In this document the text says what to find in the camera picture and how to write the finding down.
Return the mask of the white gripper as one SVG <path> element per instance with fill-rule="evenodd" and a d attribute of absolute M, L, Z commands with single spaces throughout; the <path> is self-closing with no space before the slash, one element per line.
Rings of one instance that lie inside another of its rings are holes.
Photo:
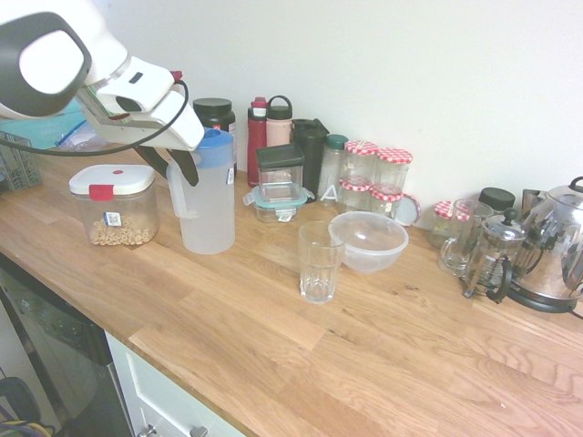
<path fill-rule="evenodd" d="M 100 136 L 110 143 L 125 145 L 157 133 L 186 105 L 167 130 L 146 141 L 145 146 L 136 146 L 135 151 L 166 178 L 169 163 L 154 147 L 169 149 L 170 156 L 178 164 L 187 182 L 192 187 L 198 184 L 199 174 L 190 151 L 203 139 L 204 127 L 178 90 L 171 89 L 151 111 L 132 112 L 120 120 L 111 119 L 110 114 L 87 88 L 77 94 L 77 101 L 81 105 L 83 116 Z"/>

